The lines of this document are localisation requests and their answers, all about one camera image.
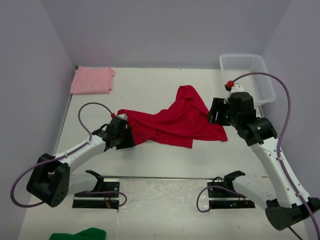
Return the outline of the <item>red t shirt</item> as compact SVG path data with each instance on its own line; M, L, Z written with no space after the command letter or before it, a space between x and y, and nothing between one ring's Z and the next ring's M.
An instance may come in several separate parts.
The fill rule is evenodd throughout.
M191 85L180 86L172 105L156 114L129 109L120 109L117 113L127 115L136 145L151 140L191 149L194 140L228 140L221 125L209 123L209 110Z

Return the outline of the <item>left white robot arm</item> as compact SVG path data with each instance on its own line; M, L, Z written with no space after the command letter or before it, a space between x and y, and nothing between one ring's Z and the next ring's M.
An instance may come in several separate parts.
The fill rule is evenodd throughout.
M95 130L91 136L75 147L51 156L43 154L32 171L26 190L54 208L68 195L109 195L113 190L104 188L104 178L93 170L73 174L77 168L109 149L134 147L132 128L126 114L114 116L109 124Z

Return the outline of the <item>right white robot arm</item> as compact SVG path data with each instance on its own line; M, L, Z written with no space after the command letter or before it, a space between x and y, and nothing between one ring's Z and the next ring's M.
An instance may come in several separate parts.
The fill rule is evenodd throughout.
M261 207L270 224L278 231L290 228L316 213L320 200L311 197L298 181L281 150L272 123L258 117L253 97L244 91L231 93L227 99L215 97L207 115L211 124L232 126L261 162L272 189L266 190L238 170L226 175L223 191L233 197L244 195Z

